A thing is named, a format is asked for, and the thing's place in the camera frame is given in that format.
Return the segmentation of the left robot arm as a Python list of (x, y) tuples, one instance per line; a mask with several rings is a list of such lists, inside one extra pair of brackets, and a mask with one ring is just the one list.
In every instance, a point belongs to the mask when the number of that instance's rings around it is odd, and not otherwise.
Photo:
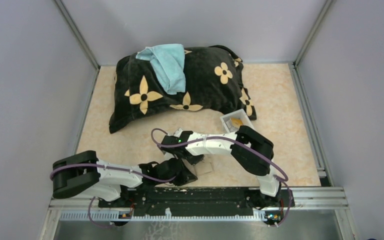
[(56, 161), (50, 179), (55, 199), (92, 198), (112, 202), (118, 207), (129, 203), (130, 190), (159, 184), (183, 186), (198, 177), (182, 159), (170, 153), (161, 163), (152, 161), (127, 166), (109, 163), (87, 150)]

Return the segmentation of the beige card holder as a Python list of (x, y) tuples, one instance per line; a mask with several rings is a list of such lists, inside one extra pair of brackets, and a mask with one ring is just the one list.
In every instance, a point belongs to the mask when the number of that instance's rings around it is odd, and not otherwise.
[(204, 155), (192, 156), (182, 160), (186, 168), (195, 176), (208, 175), (214, 172), (211, 160), (205, 159)]

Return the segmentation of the white plastic tray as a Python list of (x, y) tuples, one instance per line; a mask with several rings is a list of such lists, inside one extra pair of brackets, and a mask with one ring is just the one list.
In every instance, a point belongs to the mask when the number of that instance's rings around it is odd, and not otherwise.
[(236, 132), (241, 126), (248, 126), (253, 130), (255, 129), (243, 109), (239, 109), (221, 116), (220, 121), (226, 133)]

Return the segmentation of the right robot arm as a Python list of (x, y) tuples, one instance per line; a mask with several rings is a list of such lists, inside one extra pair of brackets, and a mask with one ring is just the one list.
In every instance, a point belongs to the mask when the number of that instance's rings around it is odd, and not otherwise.
[(235, 132), (204, 134), (179, 129), (174, 135), (165, 135), (158, 142), (151, 131), (151, 139), (165, 152), (184, 160), (203, 155), (224, 155), (233, 157), (248, 173), (256, 176), (259, 182), (261, 199), (267, 206), (275, 206), (281, 200), (281, 182), (274, 170), (280, 171), (273, 162), (274, 144), (255, 131), (242, 125)]

